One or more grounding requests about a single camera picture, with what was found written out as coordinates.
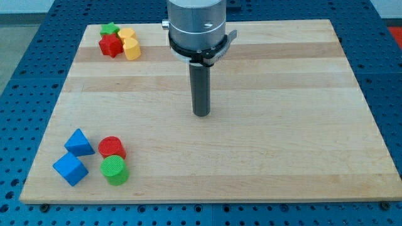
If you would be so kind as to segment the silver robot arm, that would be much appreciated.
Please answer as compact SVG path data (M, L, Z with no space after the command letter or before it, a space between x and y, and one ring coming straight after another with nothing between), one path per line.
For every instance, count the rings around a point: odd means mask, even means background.
M172 52L182 61L211 67L225 52L225 0L167 0L168 30Z

